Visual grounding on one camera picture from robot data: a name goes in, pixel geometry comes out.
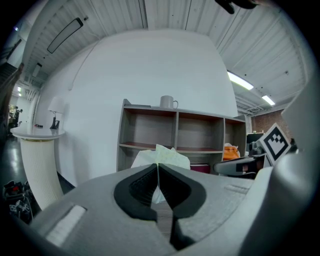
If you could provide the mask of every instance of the round table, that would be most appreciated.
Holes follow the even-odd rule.
[[[56,168],[54,139],[65,132],[30,124],[22,124],[10,131],[13,136],[21,138],[24,171],[35,200],[43,210],[63,196]]]

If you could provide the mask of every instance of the table pedestal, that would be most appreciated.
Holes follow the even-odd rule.
[[[57,175],[53,139],[21,139],[25,174],[43,210],[63,196]]]

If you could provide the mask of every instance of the brick wall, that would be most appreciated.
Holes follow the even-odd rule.
[[[252,131],[262,132],[263,130],[266,132],[274,123],[277,123],[290,141],[290,139],[293,138],[293,135],[289,130],[286,121],[282,118],[281,112],[282,110],[278,110],[252,117]]]

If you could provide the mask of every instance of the gold trim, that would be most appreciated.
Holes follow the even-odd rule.
[[[27,141],[27,142],[50,142],[50,141],[53,141],[53,139],[30,139],[30,138],[21,138],[23,139],[24,141]]]

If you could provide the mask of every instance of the mug handle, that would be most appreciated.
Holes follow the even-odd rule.
[[[176,110],[178,108],[178,106],[179,106],[179,103],[176,100],[174,100],[173,102],[176,102],[176,108],[175,108],[175,110]]]

